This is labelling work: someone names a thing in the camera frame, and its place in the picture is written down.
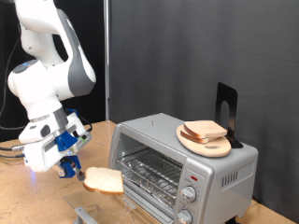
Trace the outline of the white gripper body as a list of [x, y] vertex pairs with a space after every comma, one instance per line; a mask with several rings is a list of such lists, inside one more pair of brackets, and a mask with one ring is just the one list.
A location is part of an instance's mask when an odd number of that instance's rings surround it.
[[87, 145], [87, 131], [76, 112], [68, 116], [53, 113], [47, 119], [30, 122], [23, 131], [25, 163], [36, 173], [63, 164], [67, 174], [78, 174], [78, 152]]

